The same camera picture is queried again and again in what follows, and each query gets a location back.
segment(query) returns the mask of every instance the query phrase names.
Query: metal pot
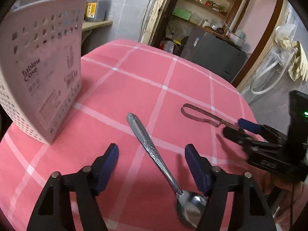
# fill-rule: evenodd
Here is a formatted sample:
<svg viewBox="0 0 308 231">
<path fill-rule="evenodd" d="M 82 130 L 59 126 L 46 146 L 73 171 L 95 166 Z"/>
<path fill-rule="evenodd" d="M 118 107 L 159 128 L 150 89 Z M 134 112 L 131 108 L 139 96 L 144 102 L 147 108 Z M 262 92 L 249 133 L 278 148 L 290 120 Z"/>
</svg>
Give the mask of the metal pot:
<svg viewBox="0 0 308 231">
<path fill-rule="evenodd" d="M 229 38 L 230 38 L 230 40 L 233 41 L 234 44 L 235 44 L 236 46 L 238 46 L 239 48 L 242 48 L 243 45 L 244 45 L 244 43 L 245 43 L 245 40 L 244 40 L 244 39 L 240 38 L 239 36 L 237 36 L 237 35 L 235 35 L 235 34 L 233 34 L 233 33 L 231 33 L 231 32 L 229 32 Z"/>
<path fill-rule="evenodd" d="M 236 34 L 238 37 L 240 37 L 240 38 L 246 40 L 246 34 L 245 34 L 242 30 L 237 29 L 237 30 L 235 31 L 235 34 Z"/>
</svg>

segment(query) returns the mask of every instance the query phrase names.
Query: yellow label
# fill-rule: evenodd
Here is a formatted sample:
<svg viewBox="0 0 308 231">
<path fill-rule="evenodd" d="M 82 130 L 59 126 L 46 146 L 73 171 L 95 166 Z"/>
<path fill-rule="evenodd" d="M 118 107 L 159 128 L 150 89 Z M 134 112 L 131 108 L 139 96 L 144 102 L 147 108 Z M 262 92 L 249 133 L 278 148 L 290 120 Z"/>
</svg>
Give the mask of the yellow label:
<svg viewBox="0 0 308 231">
<path fill-rule="evenodd" d="M 87 3 L 86 17 L 94 18 L 96 11 L 96 2 Z"/>
</svg>

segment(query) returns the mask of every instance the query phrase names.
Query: pink tablecloth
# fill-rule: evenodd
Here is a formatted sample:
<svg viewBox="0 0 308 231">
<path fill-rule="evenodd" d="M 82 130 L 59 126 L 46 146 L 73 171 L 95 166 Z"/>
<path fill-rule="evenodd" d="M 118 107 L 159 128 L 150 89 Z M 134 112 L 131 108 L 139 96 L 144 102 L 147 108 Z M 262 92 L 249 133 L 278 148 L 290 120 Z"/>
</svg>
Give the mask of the pink tablecloth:
<svg viewBox="0 0 308 231">
<path fill-rule="evenodd" d="M 31 212 L 53 171 L 75 173 L 104 154 L 120 149 L 107 189 L 97 197 L 110 230 L 190 230 L 175 212 L 168 182 L 131 131 L 126 115 L 136 114 L 166 165 L 186 190 L 198 191 L 184 158 L 186 144 L 225 171 L 260 171 L 244 162 L 240 146 L 222 136 L 222 126 L 184 117 L 191 103 L 230 122 L 255 118 L 235 88 L 208 70 L 159 49 L 113 41 L 82 57 L 83 88 L 51 146 L 12 125 L 0 144 L 0 207 L 17 231 L 26 230 Z M 78 208 L 72 195 L 77 230 Z M 223 230 L 228 225 L 228 200 Z"/>
</svg>

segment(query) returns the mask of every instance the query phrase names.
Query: brown plastic handle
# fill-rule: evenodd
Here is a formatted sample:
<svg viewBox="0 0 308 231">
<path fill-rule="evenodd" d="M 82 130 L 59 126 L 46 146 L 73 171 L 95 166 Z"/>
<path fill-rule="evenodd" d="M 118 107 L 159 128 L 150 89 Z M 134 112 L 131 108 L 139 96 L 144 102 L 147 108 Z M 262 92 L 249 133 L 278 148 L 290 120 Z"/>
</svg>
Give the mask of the brown plastic handle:
<svg viewBox="0 0 308 231">
<path fill-rule="evenodd" d="M 212 121 L 210 119 L 200 118 L 200 117 L 191 115 L 191 114 L 187 113 L 184 108 L 190 108 L 190 109 L 195 110 L 195 111 L 197 111 L 201 114 L 209 116 L 209 117 L 213 118 L 214 120 L 218 121 L 218 123 L 215 122 L 215 121 Z M 223 120 L 223 119 L 219 118 L 218 116 L 211 114 L 208 111 L 205 111 L 205 110 L 198 108 L 194 105 L 191 105 L 189 103 L 185 103 L 182 106 L 181 113 L 189 119 L 192 119 L 192 120 L 195 120 L 195 121 L 198 121 L 198 122 L 206 122 L 206 123 L 213 125 L 214 127 L 219 127 L 221 124 L 224 124 L 225 126 L 229 126 L 229 127 L 235 128 L 235 129 L 239 129 L 239 127 L 237 125 L 231 124 L 230 122 L 227 122 L 226 120 Z"/>
</svg>

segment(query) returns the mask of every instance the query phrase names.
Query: metal spoon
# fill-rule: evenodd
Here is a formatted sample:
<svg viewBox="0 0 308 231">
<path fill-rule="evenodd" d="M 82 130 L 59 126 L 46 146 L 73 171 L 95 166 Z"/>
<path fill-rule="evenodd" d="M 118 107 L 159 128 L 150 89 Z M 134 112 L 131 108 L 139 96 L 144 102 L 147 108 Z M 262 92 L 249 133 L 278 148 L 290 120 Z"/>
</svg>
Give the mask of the metal spoon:
<svg viewBox="0 0 308 231">
<path fill-rule="evenodd" d="M 231 33 L 229 26 L 225 22 L 224 22 L 224 25 L 226 26 L 227 30 Z"/>
<path fill-rule="evenodd" d="M 155 145 L 153 144 L 149 134 L 147 133 L 145 127 L 142 125 L 138 117 L 132 113 L 128 113 L 127 121 L 134 134 L 141 142 L 142 146 L 149 153 L 158 168 L 172 185 L 172 188 L 177 195 L 176 209 L 180 220 L 186 226 L 196 228 L 204 212 L 205 205 L 208 200 L 207 197 L 195 192 L 182 190 L 177 184 L 175 178 L 168 170 Z"/>
</svg>

